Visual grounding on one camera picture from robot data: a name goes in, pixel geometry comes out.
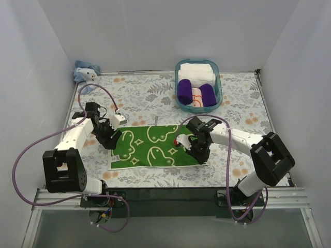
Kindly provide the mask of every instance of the rolled purple towel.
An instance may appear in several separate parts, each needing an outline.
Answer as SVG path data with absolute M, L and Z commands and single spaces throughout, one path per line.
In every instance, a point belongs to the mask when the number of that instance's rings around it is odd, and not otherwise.
M 214 89 L 210 84 L 204 84 L 199 88 L 202 95 L 202 103 L 204 107 L 215 106 L 217 104 Z
M 193 102 L 191 81 L 188 79 L 180 80 L 178 83 L 177 98 L 183 105 L 188 105 Z

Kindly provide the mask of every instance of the blue plush toy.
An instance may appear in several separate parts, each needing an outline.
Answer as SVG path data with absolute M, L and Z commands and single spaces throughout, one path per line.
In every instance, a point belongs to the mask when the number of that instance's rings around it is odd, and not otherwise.
M 76 68 L 76 72 L 86 81 L 86 84 L 99 84 L 99 77 L 97 76 L 96 72 L 92 69 L 87 68 Z M 87 95 L 91 91 L 93 91 L 96 86 L 87 86 L 82 90 L 82 95 Z

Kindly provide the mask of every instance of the patterned table mat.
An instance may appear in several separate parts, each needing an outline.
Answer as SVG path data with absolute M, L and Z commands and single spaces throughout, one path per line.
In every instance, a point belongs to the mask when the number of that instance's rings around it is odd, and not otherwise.
M 253 73 L 221 74 L 222 105 L 211 112 L 225 118 L 231 128 L 250 133 L 266 134 L 271 131 L 270 122 Z M 191 116 L 180 110 L 175 101 L 174 73 L 105 75 L 100 84 L 110 91 L 128 123 L 124 126 L 176 125 Z M 106 117 L 115 109 L 111 99 L 102 89 L 95 89 L 82 96 L 108 109 Z M 78 91 L 70 112 L 68 124 L 74 112 L 79 111 Z M 132 168 L 108 171 L 108 152 L 91 135 L 82 150 L 82 160 L 88 175 L 103 179 L 109 187 L 220 187 L 225 186 L 227 147 L 212 144 L 207 166 L 184 168 Z M 233 150 L 231 153 L 230 186 L 254 170 L 247 155 Z M 288 186 L 284 177 L 279 186 Z

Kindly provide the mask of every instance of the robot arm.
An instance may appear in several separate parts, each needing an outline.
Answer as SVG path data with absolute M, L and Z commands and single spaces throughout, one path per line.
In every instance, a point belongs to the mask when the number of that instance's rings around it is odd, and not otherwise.
M 121 114 L 114 114 L 110 119 L 100 118 L 100 105 L 88 102 L 85 106 L 87 118 L 70 129 L 54 150 L 46 151 L 43 166 L 47 189 L 55 192 L 81 192 L 83 194 L 102 194 L 107 185 L 102 180 L 88 177 L 80 153 L 86 139 L 92 133 L 105 149 L 115 149 L 117 140 L 122 134 L 116 130 L 125 124 Z M 76 112 L 72 125 L 84 117 L 84 112 Z
M 200 164 L 209 158 L 209 146 L 212 143 L 229 145 L 229 132 L 224 123 L 212 119 L 202 122 L 199 118 L 191 119 L 187 128 L 193 136 L 181 134 L 177 137 L 178 145 L 186 148 L 186 153 L 193 156 Z M 295 165 L 295 161 L 280 137 L 270 132 L 267 135 L 251 134 L 237 129 L 231 129 L 232 148 L 250 156 L 255 171 L 233 188 L 236 195 L 245 199 L 266 185 L 276 184 Z

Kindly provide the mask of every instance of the blue plastic basket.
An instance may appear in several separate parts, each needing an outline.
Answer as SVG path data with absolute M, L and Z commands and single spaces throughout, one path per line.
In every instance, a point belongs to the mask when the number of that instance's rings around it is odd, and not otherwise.
M 211 107 L 192 107 L 192 106 L 186 106 L 183 105 L 179 102 L 178 98 L 177 98 L 177 91 L 178 91 L 178 71 L 180 70 L 180 65 L 181 64 L 185 64 L 185 63 L 191 63 L 191 64 L 210 64 L 210 66 L 213 69 L 213 72 L 216 76 L 216 82 L 215 82 L 215 87 L 214 87 L 214 92 L 215 92 L 215 96 L 216 96 L 216 105 L 215 106 L 211 106 Z M 176 65 L 176 78 L 175 78 L 175 92 L 176 92 L 176 102 L 179 105 L 179 107 L 186 111 L 186 112 L 191 112 L 191 113 L 207 113 L 207 112 L 211 112 L 215 109 L 217 109 L 223 100 L 223 96 L 222 96 L 222 88 L 221 88 L 221 78 L 219 77 L 219 70 L 217 65 L 210 61 L 210 60 L 206 60 L 206 59 L 202 59 L 202 60 L 192 60 L 192 59 L 185 59 L 180 61 L 177 65 Z

